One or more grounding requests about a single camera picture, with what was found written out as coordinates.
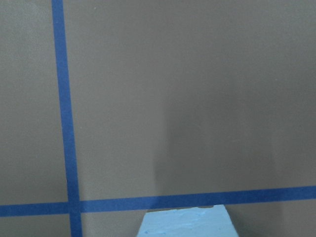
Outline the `light blue foam block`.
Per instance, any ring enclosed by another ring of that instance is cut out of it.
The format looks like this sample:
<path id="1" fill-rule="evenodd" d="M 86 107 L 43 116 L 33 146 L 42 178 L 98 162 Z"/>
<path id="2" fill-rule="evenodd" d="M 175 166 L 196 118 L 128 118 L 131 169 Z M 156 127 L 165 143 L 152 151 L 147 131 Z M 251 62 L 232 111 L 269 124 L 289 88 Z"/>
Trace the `light blue foam block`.
<path id="1" fill-rule="evenodd" d="M 224 205 L 148 212 L 139 237 L 237 237 Z"/>

